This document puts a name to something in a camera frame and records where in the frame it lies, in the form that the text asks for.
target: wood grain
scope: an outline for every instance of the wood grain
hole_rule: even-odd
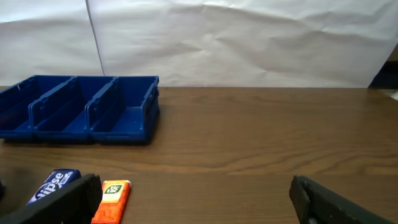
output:
[[[159,103],[149,146],[2,143],[0,214],[75,168],[132,181],[123,223],[298,223],[294,174],[398,222],[398,102],[376,90],[161,88]]]

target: green label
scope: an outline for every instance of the green label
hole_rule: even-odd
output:
[[[106,190],[106,194],[116,194],[122,189],[122,185],[111,185]]]

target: blue eclipse mints tin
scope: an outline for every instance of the blue eclipse mints tin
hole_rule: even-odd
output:
[[[36,200],[68,185],[70,182],[81,177],[80,171],[75,169],[56,169],[53,170],[43,185],[36,191],[36,194],[27,203],[33,203]]]

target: white paper backdrop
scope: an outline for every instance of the white paper backdrop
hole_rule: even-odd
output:
[[[88,0],[106,75],[162,86],[367,87],[398,42],[395,0]],[[84,0],[0,0],[0,84],[101,75]]]
[[[367,87],[398,1],[89,0],[106,75],[163,86]]]
[[[103,75],[84,0],[0,0],[0,85]]]

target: blue storage tray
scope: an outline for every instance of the blue storage tray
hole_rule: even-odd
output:
[[[88,104],[91,136],[99,142],[149,141],[159,113],[158,77],[116,77]]]
[[[71,77],[29,105],[39,139],[87,140],[86,105],[112,77]]]
[[[32,139],[28,105],[69,78],[35,75],[0,92],[0,138]]]

